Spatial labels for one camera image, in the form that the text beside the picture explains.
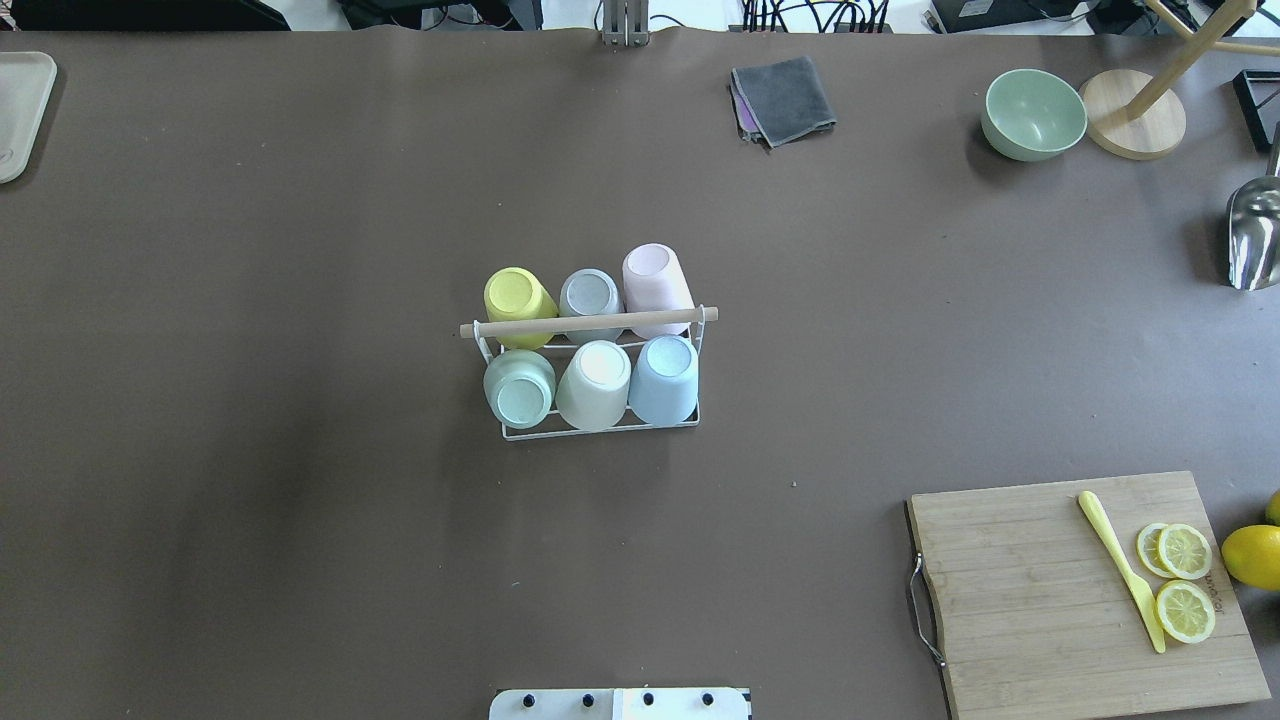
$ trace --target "lemon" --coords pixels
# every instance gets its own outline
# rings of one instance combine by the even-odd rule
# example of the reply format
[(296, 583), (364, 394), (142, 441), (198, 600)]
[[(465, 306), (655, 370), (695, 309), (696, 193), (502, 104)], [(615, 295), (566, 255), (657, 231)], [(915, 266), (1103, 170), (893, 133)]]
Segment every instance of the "lemon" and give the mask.
[(1208, 574), (1213, 564), (1213, 551), (1208, 541), (1196, 528), (1174, 523), (1160, 530), (1156, 556), (1175, 578), (1196, 580)]
[(1280, 491), (1276, 491), (1271, 496), (1271, 502), (1267, 503), (1267, 523), (1280, 525)]
[(1280, 528), (1247, 525), (1222, 543), (1222, 564), (1233, 578), (1265, 591), (1280, 591)]
[(1156, 616), (1166, 633), (1188, 644), (1203, 642), (1213, 633), (1217, 621), (1208, 594), (1187, 580), (1169, 580), (1160, 588)]
[(1142, 564), (1161, 578), (1172, 578), (1174, 574), (1165, 568), (1165, 564), (1160, 561), (1160, 555), (1156, 551), (1156, 541), (1160, 539), (1160, 530), (1164, 530), (1169, 525), (1164, 523), (1152, 523), (1143, 528), (1138, 533), (1138, 560)]

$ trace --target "table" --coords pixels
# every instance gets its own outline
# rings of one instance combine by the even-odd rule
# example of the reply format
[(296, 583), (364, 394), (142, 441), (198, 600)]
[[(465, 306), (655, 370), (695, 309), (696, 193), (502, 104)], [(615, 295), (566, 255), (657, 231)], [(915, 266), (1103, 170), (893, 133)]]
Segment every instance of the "table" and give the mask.
[[(991, 78), (1176, 46), (14, 35), (60, 74), (0, 186), (6, 716), (461, 719), (649, 683), (943, 717), (911, 493), (1189, 469), (1222, 538), (1277, 487), (1280, 292), (1220, 265), (1263, 168), (1229, 81), (1263, 60), (1179, 82), (1167, 159), (1027, 165), (980, 136)], [(741, 142), (728, 69), (800, 54), (837, 129)], [(504, 443), (456, 337), (485, 278), (654, 240), (722, 309), (703, 425)], [(1275, 692), (1280, 600), (1239, 589)]]

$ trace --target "pink cup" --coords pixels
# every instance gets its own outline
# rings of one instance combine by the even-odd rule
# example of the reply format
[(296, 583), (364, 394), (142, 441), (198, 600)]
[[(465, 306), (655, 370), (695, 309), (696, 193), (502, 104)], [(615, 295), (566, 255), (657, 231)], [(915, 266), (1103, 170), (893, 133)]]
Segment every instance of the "pink cup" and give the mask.
[[(660, 242), (641, 245), (627, 252), (622, 261), (622, 295), (628, 313), (694, 307), (694, 296), (689, 292), (680, 258), (676, 258), (675, 250)], [(660, 334), (680, 334), (689, 329), (689, 323), (643, 325), (631, 329), (649, 340)]]

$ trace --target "cutting board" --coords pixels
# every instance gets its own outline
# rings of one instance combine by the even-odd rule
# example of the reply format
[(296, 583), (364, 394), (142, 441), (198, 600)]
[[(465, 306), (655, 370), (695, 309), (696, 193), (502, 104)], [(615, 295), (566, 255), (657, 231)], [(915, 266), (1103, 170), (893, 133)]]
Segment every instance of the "cutting board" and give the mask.
[[(1217, 626), (1199, 644), (1151, 647), (1120, 573), (1076, 497), (1093, 491), (1134, 571), (1148, 523), (1208, 538), (1197, 583)], [(1114, 717), (1271, 697), (1190, 473), (915, 495), (908, 502), (933, 602), (955, 720)]]

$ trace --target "wooden pole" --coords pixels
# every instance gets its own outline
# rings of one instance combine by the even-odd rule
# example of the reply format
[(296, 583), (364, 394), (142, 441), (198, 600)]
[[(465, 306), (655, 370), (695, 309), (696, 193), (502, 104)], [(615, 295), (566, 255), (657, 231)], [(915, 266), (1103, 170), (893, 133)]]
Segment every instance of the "wooden pole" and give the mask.
[[(1147, 4), (1158, 3), (1158, 0), (1146, 0)], [(1248, 18), (1253, 15), (1253, 12), (1258, 9), (1257, 0), (1226, 0), (1221, 8), (1217, 9), (1203, 27), (1198, 32), (1192, 35), (1187, 41), (1187, 45), (1178, 53), (1178, 56), (1172, 63), (1169, 64), (1161, 73), (1151, 79), (1133, 100), (1125, 105), (1125, 117), (1130, 120), (1140, 118), (1143, 113), (1151, 109), (1151, 106), (1160, 100), (1160, 96), (1169, 91), (1174, 86), (1178, 78), (1183, 77), (1192, 64), (1199, 59), (1201, 55), (1207, 53), (1213, 47), (1213, 45), (1221, 40), (1226, 31), (1231, 29), (1240, 18)]]

